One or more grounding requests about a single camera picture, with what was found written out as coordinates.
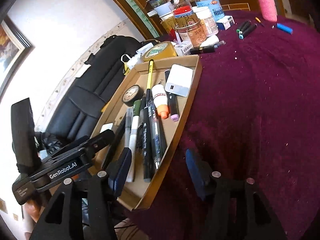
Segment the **left hand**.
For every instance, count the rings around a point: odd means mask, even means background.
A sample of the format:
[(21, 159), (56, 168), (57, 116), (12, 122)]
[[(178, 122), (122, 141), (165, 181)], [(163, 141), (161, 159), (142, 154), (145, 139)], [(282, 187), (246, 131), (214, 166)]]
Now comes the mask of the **left hand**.
[(37, 223), (48, 203), (49, 199), (46, 197), (33, 197), (26, 201), (23, 209)]

